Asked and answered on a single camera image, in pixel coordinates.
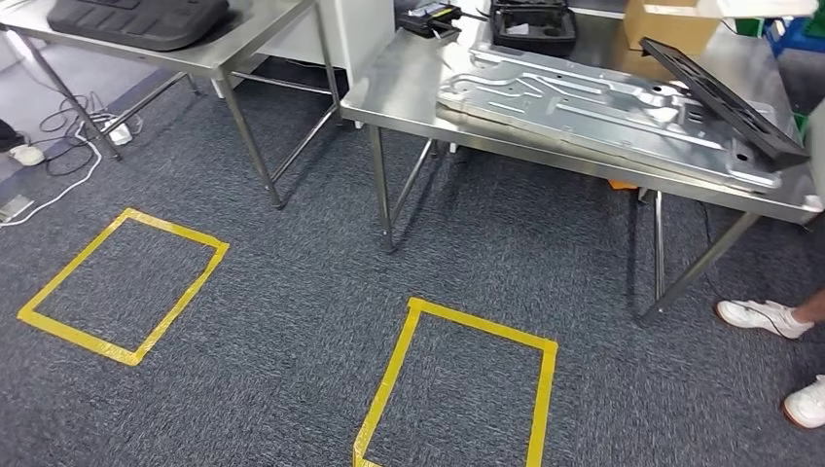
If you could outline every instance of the orange object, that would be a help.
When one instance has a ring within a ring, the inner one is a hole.
[[[619,180],[608,180],[607,182],[610,183],[610,188],[613,190],[635,190],[639,188],[635,185],[631,185],[630,183],[620,182]]]

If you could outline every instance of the yellow tape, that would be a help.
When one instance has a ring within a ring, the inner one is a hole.
[[[367,411],[367,416],[364,418],[361,429],[355,437],[355,443],[352,446],[353,467],[380,467],[374,462],[365,459],[364,455],[367,452],[367,446],[370,444],[373,434],[376,432],[378,422],[381,419],[387,401],[389,401],[390,393],[392,392],[393,386],[395,386],[395,380],[398,378],[401,366],[404,364],[404,357],[407,355],[407,349],[410,348],[410,342],[413,340],[415,327],[418,325],[421,313],[432,314],[433,316],[485,331],[494,336],[529,345],[542,351],[542,364],[539,372],[538,387],[536,388],[536,404],[533,408],[533,423],[530,428],[530,441],[527,446],[526,460],[527,467],[539,467],[542,461],[544,439],[547,433],[550,392],[553,386],[553,373],[556,370],[558,344],[471,314],[462,313],[461,311],[456,311],[441,305],[431,304],[415,297],[410,298],[407,306],[410,311],[404,323],[404,328],[402,328],[401,335],[395,344],[395,349],[389,358],[389,363],[387,363],[386,371],[378,386],[376,397],[373,398],[370,409]]]
[[[355,437],[355,445],[352,447],[354,459],[354,467],[379,467],[364,459],[364,454],[367,453],[367,445],[373,438],[376,432],[378,422],[381,420],[381,414],[384,412],[384,407],[389,400],[389,394],[395,386],[395,380],[398,378],[398,372],[401,371],[401,365],[404,363],[404,357],[407,356],[407,349],[410,348],[410,342],[413,340],[413,333],[415,327],[418,326],[418,318],[421,316],[419,309],[410,307],[410,313],[407,315],[407,321],[404,322],[404,328],[401,330],[401,336],[398,337],[398,342],[395,344],[395,350],[392,356],[389,357],[384,377],[381,379],[381,384],[378,386],[376,397],[370,405],[370,410],[367,412],[367,417],[364,418],[364,423],[361,425],[361,430],[358,436]]]
[[[59,286],[70,273],[72,273],[72,271],[74,271],[83,261],[85,261],[86,258],[112,234],[112,232],[120,227],[126,219],[133,219],[142,224],[146,224],[147,226],[154,227],[171,234],[176,234],[189,240],[215,248],[215,254],[212,255],[212,258],[209,260],[209,264],[206,266],[206,269],[203,270],[203,273],[195,279],[195,282],[193,282],[186,292],[184,292],[183,296],[178,299],[177,303],[175,303],[172,307],[172,310],[170,310],[166,316],[161,319],[161,322],[155,326],[155,329],[152,330],[146,340],[144,340],[133,352],[92,336],[91,334],[72,328],[71,326],[67,326],[59,321],[51,319],[48,316],[42,315],[35,310],[37,305],[42,303],[43,300],[45,300],[46,297],[53,292],[54,289],[56,289],[57,286]],[[149,352],[152,346],[155,345],[155,343],[161,338],[163,333],[166,332],[172,324],[172,321],[174,321],[181,311],[183,311],[192,297],[195,296],[197,291],[200,290],[200,287],[203,286],[203,283],[212,271],[214,271],[221,260],[223,260],[228,249],[228,243],[225,243],[214,236],[196,232],[192,229],[187,229],[185,227],[172,224],[171,222],[166,222],[136,211],[132,208],[127,208],[112,222],[112,224],[109,225],[109,227],[104,229],[103,232],[92,240],[91,243],[87,245],[78,256],[66,265],[66,267],[63,268],[51,281],[49,281],[49,283],[46,284],[40,292],[38,292],[26,305],[23,306],[23,308],[20,309],[18,312],[18,319],[38,329],[46,331],[47,333],[75,343],[87,350],[91,350],[92,352],[99,353],[126,365],[137,365],[146,353]]]

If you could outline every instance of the person's ankle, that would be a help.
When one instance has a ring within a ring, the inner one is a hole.
[[[793,324],[802,324],[802,325],[811,324],[812,321],[810,321],[808,319],[805,319],[803,317],[800,317],[800,315],[805,316],[803,313],[800,312],[800,310],[801,310],[800,308],[793,308],[793,310],[790,312],[791,319],[793,320]]]

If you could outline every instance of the shoe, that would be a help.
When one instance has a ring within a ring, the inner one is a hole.
[[[813,327],[800,323],[791,316],[794,308],[776,302],[723,301],[716,304],[716,314],[726,323],[738,328],[762,328],[785,339],[796,339]]]
[[[825,425],[825,375],[816,377],[814,384],[786,397],[782,409],[791,421],[803,428]]]

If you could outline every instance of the stamped metal plate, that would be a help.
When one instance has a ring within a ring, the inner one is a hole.
[[[757,193],[781,185],[735,129],[676,85],[477,44],[476,69],[446,79],[448,108]],[[768,120],[773,109],[752,103]]]

